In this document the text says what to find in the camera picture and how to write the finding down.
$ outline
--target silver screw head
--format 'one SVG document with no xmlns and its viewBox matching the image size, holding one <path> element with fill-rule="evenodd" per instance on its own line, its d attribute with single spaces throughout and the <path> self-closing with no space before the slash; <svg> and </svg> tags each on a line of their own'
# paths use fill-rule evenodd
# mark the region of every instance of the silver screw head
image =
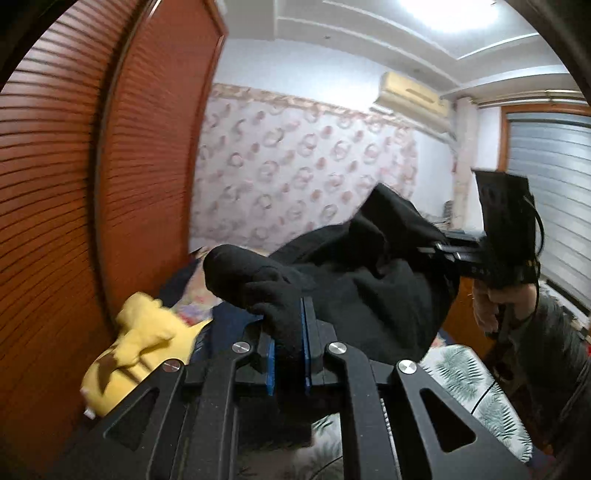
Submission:
<svg viewBox="0 0 591 480">
<path fill-rule="evenodd" d="M 162 369 L 168 374 L 171 374 L 173 372 L 178 372 L 178 370 L 180 368 L 181 368 L 181 362 L 179 362 L 178 360 L 175 360 L 174 358 L 171 358 L 170 360 L 166 360 L 162 364 Z"/>
<path fill-rule="evenodd" d="M 234 353 L 248 353 L 251 350 L 251 346 L 246 342 L 236 342 L 232 345 Z"/>
<path fill-rule="evenodd" d="M 341 342 L 332 342 L 329 345 L 329 352 L 335 355 L 343 355 L 347 351 L 347 346 Z"/>
<path fill-rule="evenodd" d="M 398 362 L 398 369 L 407 375 L 412 375 L 417 371 L 417 364 L 412 360 L 400 360 Z"/>
</svg>

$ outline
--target gray sleeve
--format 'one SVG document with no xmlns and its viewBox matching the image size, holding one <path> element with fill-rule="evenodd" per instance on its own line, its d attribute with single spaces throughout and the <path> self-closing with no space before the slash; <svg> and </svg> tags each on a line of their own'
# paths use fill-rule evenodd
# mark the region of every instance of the gray sleeve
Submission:
<svg viewBox="0 0 591 480">
<path fill-rule="evenodd" d="M 590 416 L 589 359 L 584 343 L 558 303 L 540 298 L 533 318 L 509 334 L 526 376 L 538 418 L 549 437 L 566 439 L 572 417 Z"/>
</svg>

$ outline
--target ceiling light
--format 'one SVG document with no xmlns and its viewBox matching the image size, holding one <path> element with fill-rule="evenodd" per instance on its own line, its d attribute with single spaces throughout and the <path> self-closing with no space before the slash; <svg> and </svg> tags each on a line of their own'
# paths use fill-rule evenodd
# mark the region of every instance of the ceiling light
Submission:
<svg viewBox="0 0 591 480">
<path fill-rule="evenodd" d="M 492 0 L 400 0 L 414 17 L 433 30 L 455 33 L 491 25 L 498 16 Z"/>
</svg>

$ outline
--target white ceiling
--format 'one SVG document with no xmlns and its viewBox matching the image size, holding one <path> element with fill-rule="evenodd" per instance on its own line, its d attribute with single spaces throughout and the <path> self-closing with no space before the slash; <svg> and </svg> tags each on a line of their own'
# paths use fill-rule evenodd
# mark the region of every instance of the white ceiling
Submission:
<svg viewBox="0 0 591 480">
<path fill-rule="evenodd" d="M 546 89 L 576 88 L 550 46 L 504 0 L 490 26 L 461 33 L 434 31 L 400 0 L 225 0 L 230 37 L 302 41 L 381 63 L 441 94 L 523 76 Z"/>
</svg>

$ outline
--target wooden window frame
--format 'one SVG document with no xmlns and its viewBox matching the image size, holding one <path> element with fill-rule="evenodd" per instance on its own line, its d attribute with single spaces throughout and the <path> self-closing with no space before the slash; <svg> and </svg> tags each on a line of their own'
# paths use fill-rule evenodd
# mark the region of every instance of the wooden window frame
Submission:
<svg viewBox="0 0 591 480">
<path fill-rule="evenodd" d="M 501 107 L 501 144 L 497 171 L 507 171 L 509 166 L 509 134 L 511 126 L 509 113 L 570 113 L 591 116 L 591 106 L 574 103 L 526 103 L 524 105 L 505 105 Z"/>
</svg>

